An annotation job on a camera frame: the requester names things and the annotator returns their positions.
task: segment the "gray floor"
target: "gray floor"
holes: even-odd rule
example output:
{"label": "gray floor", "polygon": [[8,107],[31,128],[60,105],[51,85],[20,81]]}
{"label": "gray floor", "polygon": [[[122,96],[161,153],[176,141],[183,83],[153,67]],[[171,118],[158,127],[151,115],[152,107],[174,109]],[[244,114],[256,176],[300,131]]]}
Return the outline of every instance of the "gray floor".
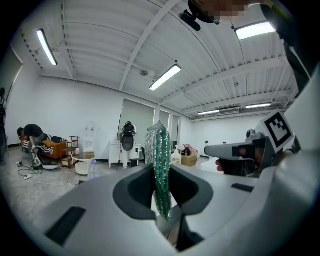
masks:
{"label": "gray floor", "polygon": [[[208,159],[199,158],[196,168]],[[18,174],[17,161],[22,161],[25,166],[31,166],[29,155],[22,152],[21,147],[10,148],[6,153],[5,161],[0,165],[0,187],[12,211],[21,219],[32,223],[39,212],[76,187],[79,181],[87,181],[87,176],[78,175],[72,169],[59,167],[56,170],[43,170],[40,175],[24,180]],[[100,175],[109,175],[117,172],[117,164],[109,168],[108,163],[98,162]],[[121,166],[119,172],[126,172]],[[20,172],[26,175],[28,170]]]}

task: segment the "white wall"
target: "white wall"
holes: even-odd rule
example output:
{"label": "white wall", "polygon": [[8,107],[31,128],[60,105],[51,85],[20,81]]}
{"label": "white wall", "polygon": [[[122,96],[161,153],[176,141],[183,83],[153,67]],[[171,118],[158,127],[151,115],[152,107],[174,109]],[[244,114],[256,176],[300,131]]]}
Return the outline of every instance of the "white wall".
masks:
{"label": "white wall", "polygon": [[199,148],[201,155],[205,156],[205,146],[221,145],[223,142],[227,144],[245,142],[247,131],[256,128],[264,117],[266,115],[194,122],[194,145]]}
{"label": "white wall", "polygon": [[[17,129],[28,124],[37,124],[44,133],[51,135],[83,138],[87,122],[93,121],[96,158],[108,159],[110,142],[117,138],[124,99],[156,106],[112,89],[60,78],[41,76],[38,79],[27,67],[22,70],[7,113],[9,145],[19,143]],[[162,109],[179,115],[167,108]]]}
{"label": "white wall", "polygon": [[5,132],[8,137],[8,144],[19,144],[17,129],[24,127],[25,119],[32,116],[29,109],[34,104],[33,91],[37,83],[40,67],[35,62],[23,41],[21,34],[17,33],[11,41],[11,46],[23,63],[19,71],[7,99]]}

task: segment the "sofa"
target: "sofa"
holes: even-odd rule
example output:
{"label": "sofa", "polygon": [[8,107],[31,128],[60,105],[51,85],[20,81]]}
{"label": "sofa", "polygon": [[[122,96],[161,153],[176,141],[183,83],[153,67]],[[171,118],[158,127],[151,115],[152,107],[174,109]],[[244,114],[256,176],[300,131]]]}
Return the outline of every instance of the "sofa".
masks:
{"label": "sofa", "polygon": [[[66,139],[45,134],[44,138],[47,140],[42,141],[43,147],[41,148],[41,156],[45,156],[52,159],[59,159],[67,154]],[[22,151],[28,149],[29,141],[27,136],[21,140]]]}

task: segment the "black slot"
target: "black slot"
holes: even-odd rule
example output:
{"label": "black slot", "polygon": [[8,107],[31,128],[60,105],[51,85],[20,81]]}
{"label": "black slot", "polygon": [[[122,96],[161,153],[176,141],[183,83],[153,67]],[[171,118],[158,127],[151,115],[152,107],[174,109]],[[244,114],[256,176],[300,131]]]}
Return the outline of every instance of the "black slot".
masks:
{"label": "black slot", "polygon": [[248,186],[248,185],[243,185],[239,183],[235,183],[231,186],[231,188],[237,189],[237,190],[242,190],[248,193],[251,193],[254,190],[254,186]]}
{"label": "black slot", "polygon": [[63,246],[85,212],[83,208],[71,207],[45,235]]}

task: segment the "green bubble wrap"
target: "green bubble wrap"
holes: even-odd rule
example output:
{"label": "green bubble wrap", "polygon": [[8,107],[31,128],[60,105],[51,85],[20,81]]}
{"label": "green bubble wrap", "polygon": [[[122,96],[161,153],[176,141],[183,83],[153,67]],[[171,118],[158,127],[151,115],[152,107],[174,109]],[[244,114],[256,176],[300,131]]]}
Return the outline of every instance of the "green bubble wrap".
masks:
{"label": "green bubble wrap", "polygon": [[147,129],[145,136],[145,163],[153,164],[155,176],[154,198],[161,216],[171,217],[171,195],[169,191],[170,134],[161,121]]}

